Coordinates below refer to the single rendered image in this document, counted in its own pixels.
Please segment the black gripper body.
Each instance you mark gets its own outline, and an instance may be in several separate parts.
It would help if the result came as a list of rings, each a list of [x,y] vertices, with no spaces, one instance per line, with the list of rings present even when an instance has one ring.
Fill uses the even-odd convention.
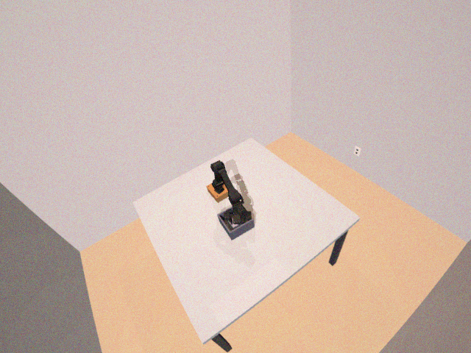
[[[248,212],[248,215],[247,215],[247,217],[245,217],[245,219],[251,220],[252,219],[251,212],[250,211],[247,211],[247,212]],[[233,213],[238,214],[235,210],[233,210]],[[230,212],[224,213],[224,221],[229,221],[230,218],[232,218],[232,217],[233,217],[233,214],[230,215]]]

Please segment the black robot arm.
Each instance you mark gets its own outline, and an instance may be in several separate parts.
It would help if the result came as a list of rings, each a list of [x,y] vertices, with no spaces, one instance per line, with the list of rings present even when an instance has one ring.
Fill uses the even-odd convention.
[[[238,214],[233,213],[233,224],[242,224],[244,218],[247,217],[248,212],[242,204],[244,204],[244,199],[242,195],[233,187],[225,169],[224,163],[222,161],[214,162],[211,165],[211,170],[214,172],[215,179],[213,180],[212,186],[215,189],[214,191],[220,194],[224,191],[222,185],[225,185],[228,191],[228,199],[230,200],[233,210]],[[241,201],[240,201],[241,200]]]

